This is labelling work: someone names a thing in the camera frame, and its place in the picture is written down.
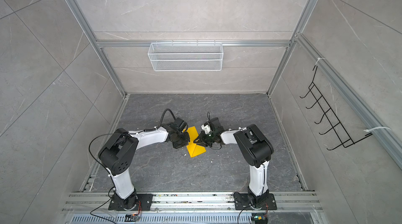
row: zip tie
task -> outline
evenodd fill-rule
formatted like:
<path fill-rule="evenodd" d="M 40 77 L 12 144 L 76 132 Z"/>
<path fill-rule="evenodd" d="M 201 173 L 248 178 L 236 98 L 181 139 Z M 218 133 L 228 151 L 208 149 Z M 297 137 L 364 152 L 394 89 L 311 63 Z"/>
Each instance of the zip tie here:
<path fill-rule="evenodd" d="M 389 127 L 377 126 L 377 127 L 371 128 L 371 129 L 363 130 L 363 131 L 365 131 L 365 132 L 370 132 L 370 131 L 373 131 L 373 130 L 376 130 L 376 129 L 388 129 L 388 130 L 391 130 L 391 128 L 389 128 Z"/>
<path fill-rule="evenodd" d="M 321 59 L 325 59 L 325 58 L 320 58 L 320 57 L 317 58 L 316 65 L 317 65 L 318 61 L 321 60 Z"/>

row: black wire hook rack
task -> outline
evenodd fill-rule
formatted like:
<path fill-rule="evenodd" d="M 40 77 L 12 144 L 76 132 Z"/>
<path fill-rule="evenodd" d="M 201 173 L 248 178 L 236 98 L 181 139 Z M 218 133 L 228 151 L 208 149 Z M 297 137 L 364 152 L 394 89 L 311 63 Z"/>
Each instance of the black wire hook rack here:
<path fill-rule="evenodd" d="M 319 90 L 319 88 L 318 88 L 318 87 L 316 86 L 316 84 L 314 83 L 314 78 L 316 77 L 316 73 L 317 73 L 317 66 L 314 66 L 313 71 L 314 71 L 314 76 L 313 76 L 313 80 L 311 81 L 310 85 L 308 86 L 308 92 L 307 92 L 307 94 L 306 94 L 305 96 L 303 96 L 303 97 L 300 96 L 300 98 L 305 98 L 309 93 L 311 93 L 311 95 L 313 95 L 313 97 L 314 97 L 314 99 L 316 100 L 316 102 L 315 102 L 311 107 L 309 107 L 309 108 L 306 106 L 306 109 L 311 109 L 311 108 L 313 108 L 313 106 L 315 106 L 316 104 L 318 104 L 318 105 L 320 106 L 322 112 L 323 112 L 323 115 L 322 115 L 322 117 L 321 117 L 321 120 L 320 120 L 319 122 L 314 122 L 314 123 L 315 123 L 315 124 L 320 124 L 320 123 L 322 122 L 322 119 L 323 119 L 324 117 L 326 117 L 326 119 L 328 120 L 329 124 L 331 125 L 331 128 L 330 128 L 328 131 L 326 131 L 326 132 L 324 132 L 324 133 L 320 133 L 320 132 L 319 132 L 319 134 L 320 134 L 320 135 L 324 135 L 324 134 L 327 134 L 330 130 L 334 130 L 336 136 L 338 137 L 338 139 L 339 139 L 339 141 L 340 141 L 340 144 L 339 144 L 338 146 L 335 146 L 335 147 L 332 148 L 332 149 L 328 149 L 328 148 L 327 148 L 327 150 L 332 151 L 332 150 L 337 149 L 339 146 L 343 146 L 343 147 L 347 148 L 347 147 L 352 146 L 352 145 L 354 145 L 354 144 L 356 144 L 356 143 L 358 143 L 358 142 L 364 140 L 365 138 L 368 138 L 369 136 L 373 135 L 372 133 L 368 133 L 368 134 L 366 134 L 363 138 L 359 139 L 358 141 L 354 141 L 354 140 L 352 139 L 352 137 L 349 135 L 348 131 L 346 131 L 345 127 L 343 126 L 343 124 L 342 124 L 341 121 L 339 120 L 339 118 L 338 118 L 338 116 L 336 115 L 336 113 L 334 112 L 334 110 L 332 110 L 332 107 L 329 105 L 329 103 L 327 102 L 327 100 L 326 100 L 325 97 L 322 95 L 321 91 Z M 316 95 L 314 95 L 314 93 L 313 93 L 313 91 L 312 91 L 312 89 L 313 89 L 314 87 L 316 88 L 316 90 L 317 90 L 318 93 L 319 93 L 319 97 L 318 97 L 318 98 L 316 97 Z M 320 100 L 320 99 L 325 101 L 325 103 L 327 104 L 327 106 L 328 106 L 328 108 L 329 108 L 328 110 L 324 110 L 324 109 L 323 109 L 323 106 L 319 103 L 319 100 Z M 337 123 L 334 123 L 334 124 L 333 124 L 333 123 L 329 120 L 327 114 L 330 113 L 330 112 L 332 112 L 332 114 L 335 115 L 335 117 L 336 117 L 336 119 L 337 119 L 337 121 L 338 121 Z M 348 136 L 348 139 L 347 139 L 346 141 L 342 141 L 342 139 L 340 138 L 338 132 L 337 132 L 336 129 L 335 129 L 336 126 L 342 127 L 342 129 L 346 132 L 346 135 Z"/>

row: black mounting plate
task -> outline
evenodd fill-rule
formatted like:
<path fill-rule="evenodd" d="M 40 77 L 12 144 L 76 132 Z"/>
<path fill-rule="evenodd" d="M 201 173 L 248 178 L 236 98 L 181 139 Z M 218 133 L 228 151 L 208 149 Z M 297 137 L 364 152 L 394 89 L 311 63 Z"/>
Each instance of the black mounting plate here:
<path fill-rule="evenodd" d="M 113 194 L 112 199 L 110 200 L 108 210 L 117 210 L 117 211 L 126 211 L 117 200 L 117 195 Z M 152 204 L 152 193 L 137 193 L 137 198 L 141 201 L 141 209 L 142 211 L 149 211 L 151 209 Z M 136 204 L 135 207 L 131 211 L 138 211 L 139 204 Z"/>
<path fill-rule="evenodd" d="M 249 200 L 247 198 L 247 193 L 234 193 L 233 197 L 234 197 L 234 206 L 236 207 L 236 210 L 254 210 L 251 207 L 246 207 L 250 204 Z M 276 206 L 275 196 L 271 193 L 268 194 L 268 197 L 263 202 L 263 205 L 261 206 L 260 210 L 267 210 L 265 203 L 267 203 L 267 205 L 268 205 L 268 210 L 277 210 L 278 209 Z"/>

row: mesh basket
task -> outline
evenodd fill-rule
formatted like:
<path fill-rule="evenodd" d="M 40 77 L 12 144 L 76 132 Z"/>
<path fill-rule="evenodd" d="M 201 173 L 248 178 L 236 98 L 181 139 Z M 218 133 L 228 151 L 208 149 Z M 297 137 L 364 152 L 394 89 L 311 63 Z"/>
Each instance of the mesh basket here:
<path fill-rule="evenodd" d="M 153 70 L 221 70 L 221 43 L 151 43 L 148 51 Z"/>

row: yellow paper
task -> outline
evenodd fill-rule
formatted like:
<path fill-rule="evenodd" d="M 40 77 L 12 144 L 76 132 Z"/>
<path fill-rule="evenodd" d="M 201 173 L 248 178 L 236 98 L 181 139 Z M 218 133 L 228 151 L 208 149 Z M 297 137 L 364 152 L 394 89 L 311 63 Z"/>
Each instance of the yellow paper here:
<path fill-rule="evenodd" d="M 190 142 L 187 145 L 187 150 L 188 150 L 188 154 L 190 154 L 190 157 L 193 158 L 197 155 L 200 155 L 200 154 L 206 152 L 207 150 L 205 150 L 205 147 L 199 146 L 194 143 L 194 140 L 198 137 L 198 132 L 197 132 L 197 129 L 195 128 L 195 126 L 190 127 L 187 130 L 187 132 L 190 136 Z"/>

